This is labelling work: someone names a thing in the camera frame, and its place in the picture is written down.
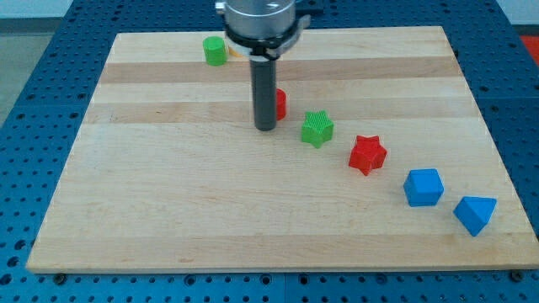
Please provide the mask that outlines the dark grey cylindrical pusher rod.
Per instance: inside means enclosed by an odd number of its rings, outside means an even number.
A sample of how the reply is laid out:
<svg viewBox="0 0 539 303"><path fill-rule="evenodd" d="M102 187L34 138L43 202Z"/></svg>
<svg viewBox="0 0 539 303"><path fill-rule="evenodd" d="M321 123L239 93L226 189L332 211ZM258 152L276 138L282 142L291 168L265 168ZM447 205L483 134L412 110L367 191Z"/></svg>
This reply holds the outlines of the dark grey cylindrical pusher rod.
<svg viewBox="0 0 539 303"><path fill-rule="evenodd" d="M276 127L276 68L275 61L250 61L254 125L258 130Z"/></svg>

